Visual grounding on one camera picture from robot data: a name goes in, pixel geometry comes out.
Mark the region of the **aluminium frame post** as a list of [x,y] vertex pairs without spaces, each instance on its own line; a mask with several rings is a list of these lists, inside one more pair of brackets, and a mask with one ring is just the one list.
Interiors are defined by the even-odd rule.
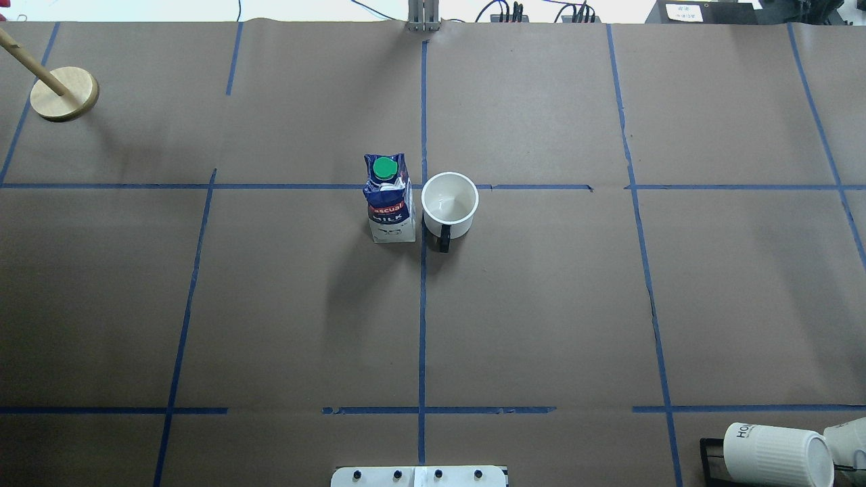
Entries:
[[441,28],[439,0],[408,0],[406,28],[411,32],[436,32]]

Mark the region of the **wooden mug tree stand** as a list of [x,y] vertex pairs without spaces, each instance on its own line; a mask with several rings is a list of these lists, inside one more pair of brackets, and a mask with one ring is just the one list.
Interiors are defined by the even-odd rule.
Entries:
[[68,122],[95,107],[99,83],[89,71],[74,66],[49,70],[4,30],[1,30],[1,44],[37,78],[30,92],[30,105],[40,117],[50,122]]

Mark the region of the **white mounting post with base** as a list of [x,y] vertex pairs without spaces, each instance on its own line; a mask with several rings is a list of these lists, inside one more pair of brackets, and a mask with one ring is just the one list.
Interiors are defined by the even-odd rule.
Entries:
[[356,466],[335,469],[331,486],[508,486],[497,465]]

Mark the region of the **white mug black handle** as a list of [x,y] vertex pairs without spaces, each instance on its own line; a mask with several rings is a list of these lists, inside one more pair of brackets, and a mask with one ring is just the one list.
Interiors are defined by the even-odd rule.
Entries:
[[427,231],[437,239],[437,252],[447,253],[454,239],[471,228],[480,196],[476,184],[458,172],[442,172],[421,189],[421,210]]

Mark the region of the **blue milk carton green cap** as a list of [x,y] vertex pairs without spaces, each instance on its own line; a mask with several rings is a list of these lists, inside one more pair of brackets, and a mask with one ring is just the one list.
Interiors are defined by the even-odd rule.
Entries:
[[365,154],[363,188],[372,240],[377,244],[413,243],[415,208],[405,155]]

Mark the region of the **white cup on rack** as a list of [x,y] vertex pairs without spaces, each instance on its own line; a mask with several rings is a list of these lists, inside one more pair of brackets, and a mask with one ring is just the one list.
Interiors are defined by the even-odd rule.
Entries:
[[857,486],[865,482],[865,418],[839,423],[823,430],[835,468]]
[[734,422],[723,437],[734,482],[761,486],[831,486],[834,460],[827,440],[811,430]]

